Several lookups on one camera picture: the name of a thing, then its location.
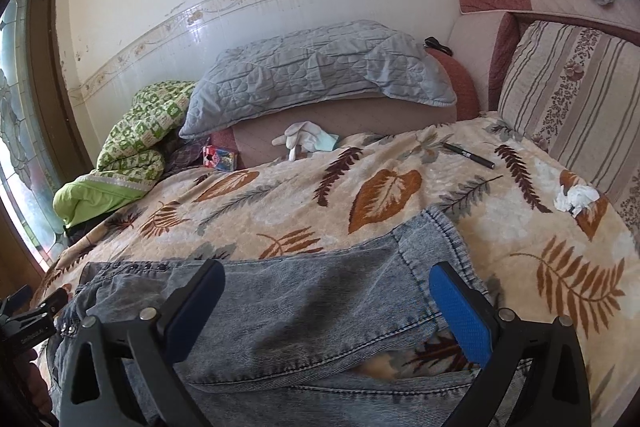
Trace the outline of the grey denim pants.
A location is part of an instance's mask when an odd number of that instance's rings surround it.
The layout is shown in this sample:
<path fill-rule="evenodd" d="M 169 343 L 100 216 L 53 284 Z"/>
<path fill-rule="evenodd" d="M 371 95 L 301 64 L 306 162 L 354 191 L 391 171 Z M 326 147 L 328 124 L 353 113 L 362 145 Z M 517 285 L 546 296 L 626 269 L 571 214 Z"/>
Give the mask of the grey denim pants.
<path fill-rule="evenodd" d="M 215 426 L 438 426 L 472 373 L 382 381 L 359 366 L 444 328 L 428 289 L 441 261 L 483 288 L 454 222 L 433 207 L 342 251 L 229 261 L 178 374 Z"/>

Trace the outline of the leaf pattern beige blanket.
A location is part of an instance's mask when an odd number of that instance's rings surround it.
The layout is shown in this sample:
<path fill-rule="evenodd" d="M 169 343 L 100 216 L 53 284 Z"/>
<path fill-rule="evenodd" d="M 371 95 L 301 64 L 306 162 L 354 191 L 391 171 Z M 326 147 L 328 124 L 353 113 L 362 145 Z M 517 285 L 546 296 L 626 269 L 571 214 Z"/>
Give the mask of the leaf pattern beige blanket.
<path fill-rule="evenodd" d="M 612 426 L 639 387 L 639 231 L 597 188 L 600 199 L 576 218 L 556 210 L 561 187 L 576 184 L 595 188 L 496 114 L 389 136 L 355 134 L 306 159 L 170 176 L 66 249 L 37 296 L 75 288 L 89 262 L 327 253 L 436 206 L 504 305 L 529 320 L 565 314 L 574 321 L 593 424 Z"/>

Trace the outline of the stained glass window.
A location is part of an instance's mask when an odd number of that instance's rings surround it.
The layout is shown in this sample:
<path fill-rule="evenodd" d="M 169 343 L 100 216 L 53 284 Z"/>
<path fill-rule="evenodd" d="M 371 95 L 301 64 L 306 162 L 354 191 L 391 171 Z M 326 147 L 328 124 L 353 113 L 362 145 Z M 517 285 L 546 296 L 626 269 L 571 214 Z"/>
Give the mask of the stained glass window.
<path fill-rule="evenodd" d="M 1 200 L 29 254 L 47 270 L 67 246 L 52 200 L 61 186 L 46 150 L 27 54 L 28 0 L 1 14 Z"/>

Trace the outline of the crumpled white tissue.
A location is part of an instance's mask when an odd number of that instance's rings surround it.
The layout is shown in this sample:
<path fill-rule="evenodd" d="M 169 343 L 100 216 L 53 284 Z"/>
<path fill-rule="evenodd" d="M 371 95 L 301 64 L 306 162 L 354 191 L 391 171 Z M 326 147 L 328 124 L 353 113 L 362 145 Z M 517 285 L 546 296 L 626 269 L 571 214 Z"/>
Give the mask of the crumpled white tissue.
<path fill-rule="evenodd" d="M 556 210 L 570 213 L 576 218 L 579 213 L 588 209 L 600 199 L 600 193 L 593 187 L 584 184 L 576 184 L 571 187 L 561 187 L 554 199 Z"/>

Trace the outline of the green patterned quilt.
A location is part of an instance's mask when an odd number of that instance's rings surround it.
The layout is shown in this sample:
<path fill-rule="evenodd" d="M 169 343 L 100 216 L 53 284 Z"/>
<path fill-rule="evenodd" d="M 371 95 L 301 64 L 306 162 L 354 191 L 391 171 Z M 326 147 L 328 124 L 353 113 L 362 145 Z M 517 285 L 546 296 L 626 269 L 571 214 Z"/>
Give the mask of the green patterned quilt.
<path fill-rule="evenodd" d="M 156 146 L 181 127 L 195 84 L 167 80 L 150 84 L 132 98 L 100 150 L 96 168 L 63 185 L 53 210 L 66 228 L 135 202 L 151 191 L 165 169 Z"/>

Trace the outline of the small red blue box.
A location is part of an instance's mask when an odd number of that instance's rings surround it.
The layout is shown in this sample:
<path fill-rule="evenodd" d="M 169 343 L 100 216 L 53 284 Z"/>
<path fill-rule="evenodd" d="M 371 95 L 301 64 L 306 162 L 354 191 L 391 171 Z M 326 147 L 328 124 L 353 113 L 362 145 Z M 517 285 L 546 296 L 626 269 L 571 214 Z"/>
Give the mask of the small red blue box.
<path fill-rule="evenodd" d="M 203 166 L 220 172 L 233 172 L 238 168 L 238 153 L 222 147 L 203 147 Z"/>

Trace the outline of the black pen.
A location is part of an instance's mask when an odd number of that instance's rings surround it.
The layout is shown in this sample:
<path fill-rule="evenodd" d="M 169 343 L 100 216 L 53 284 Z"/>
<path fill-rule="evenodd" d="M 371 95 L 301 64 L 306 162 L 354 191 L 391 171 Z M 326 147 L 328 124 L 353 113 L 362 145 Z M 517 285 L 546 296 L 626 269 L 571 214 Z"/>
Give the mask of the black pen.
<path fill-rule="evenodd" d="M 485 168 L 488 169 L 494 169 L 495 168 L 495 164 L 488 160 L 485 159 L 483 157 L 480 157 L 478 155 L 475 155 L 474 153 L 469 152 L 468 150 L 465 150 L 464 148 L 454 145 L 454 144 L 450 144 L 450 143 L 444 143 L 442 144 L 442 147 L 445 150 L 449 150 L 449 152 L 451 153 L 455 153 L 457 155 L 463 156 L 465 158 L 468 158 L 469 160 L 472 160 L 475 162 L 475 164 L 481 165 Z"/>

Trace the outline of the pink bed sheet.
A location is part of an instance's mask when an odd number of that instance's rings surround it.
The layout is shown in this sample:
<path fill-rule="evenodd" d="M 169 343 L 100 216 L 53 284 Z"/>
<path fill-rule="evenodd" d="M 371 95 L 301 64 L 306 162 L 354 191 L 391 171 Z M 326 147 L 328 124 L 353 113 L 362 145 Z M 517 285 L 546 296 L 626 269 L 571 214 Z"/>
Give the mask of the pink bed sheet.
<path fill-rule="evenodd" d="M 454 122 L 454 106 L 432 107 L 392 98 L 345 98 L 285 109 L 244 120 L 210 135 L 209 144 L 238 153 L 241 168 L 265 164 L 286 155 L 286 147 L 272 140 L 291 124 L 310 121 L 341 138 L 357 133 L 398 134 L 431 124 Z"/>

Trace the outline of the red bolster cushion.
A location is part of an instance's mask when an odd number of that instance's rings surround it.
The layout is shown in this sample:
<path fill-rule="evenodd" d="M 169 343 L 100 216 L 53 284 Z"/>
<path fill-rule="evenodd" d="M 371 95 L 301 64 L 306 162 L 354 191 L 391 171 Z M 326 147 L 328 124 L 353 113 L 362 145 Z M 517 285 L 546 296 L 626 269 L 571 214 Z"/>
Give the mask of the red bolster cushion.
<path fill-rule="evenodd" d="M 471 75 L 465 67 L 445 52 L 431 48 L 426 48 L 425 51 L 442 66 L 457 95 L 457 121 L 471 120 L 480 116 L 480 100 Z"/>

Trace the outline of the striped floral cushion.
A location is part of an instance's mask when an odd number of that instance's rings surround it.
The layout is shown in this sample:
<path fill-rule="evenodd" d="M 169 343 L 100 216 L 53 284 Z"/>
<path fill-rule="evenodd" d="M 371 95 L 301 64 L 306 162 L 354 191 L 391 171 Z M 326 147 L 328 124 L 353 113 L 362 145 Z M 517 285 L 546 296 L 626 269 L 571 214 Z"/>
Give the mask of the striped floral cushion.
<path fill-rule="evenodd" d="M 537 20 L 504 78 L 500 118 L 605 195 L 639 231 L 639 48 Z"/>

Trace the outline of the grey quilted pillow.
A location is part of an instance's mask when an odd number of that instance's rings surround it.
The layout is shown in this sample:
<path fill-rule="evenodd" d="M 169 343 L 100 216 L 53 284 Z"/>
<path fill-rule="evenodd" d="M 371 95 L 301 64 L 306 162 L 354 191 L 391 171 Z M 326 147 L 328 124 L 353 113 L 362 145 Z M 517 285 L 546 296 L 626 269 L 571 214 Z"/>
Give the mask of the grey quilted pillow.
<path fill-rule="evenodd" d="M 380 96 L 457 103 L 442 66 L 403 31 L 374 20 L 303 29 L 222 51 L 195 83 L 180 135 L 196 139 L 293 107 Z"/>

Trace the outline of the black sunglasses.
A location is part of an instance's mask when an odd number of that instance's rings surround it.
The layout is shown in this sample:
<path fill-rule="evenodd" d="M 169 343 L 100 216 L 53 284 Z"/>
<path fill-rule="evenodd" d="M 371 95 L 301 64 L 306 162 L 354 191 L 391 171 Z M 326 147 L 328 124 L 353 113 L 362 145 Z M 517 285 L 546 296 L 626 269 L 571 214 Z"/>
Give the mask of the black sunglasses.
<path fill-rule="evenodd" d="M 448 48 L 448 46 L 445 46 L 444 44 L 441 44 L 439 42 L 438 39 L 436 39 L 435 37 L 427 37 L 424 40 L 424 48 L 425 49 L 433 49 L 436 50 L 440 53 L 446 54 L 448 56 L 453 56 L 454 52 L 451 51 L 450 48 Z"/>

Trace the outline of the pink padded headboard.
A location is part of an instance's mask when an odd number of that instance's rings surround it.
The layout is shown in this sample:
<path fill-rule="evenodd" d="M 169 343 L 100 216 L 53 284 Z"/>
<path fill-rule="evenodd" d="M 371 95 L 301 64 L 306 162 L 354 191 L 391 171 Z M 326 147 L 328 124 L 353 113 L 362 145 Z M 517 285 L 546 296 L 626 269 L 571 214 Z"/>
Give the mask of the pink padded headboard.
<path fill-rule="evenodd" d="M 497 108 L 506 70 L 526 25 L 544 20 L 639 43 L 639 0 L 459 0 L 448 46 L 474 82 L 480 110 Z"/>

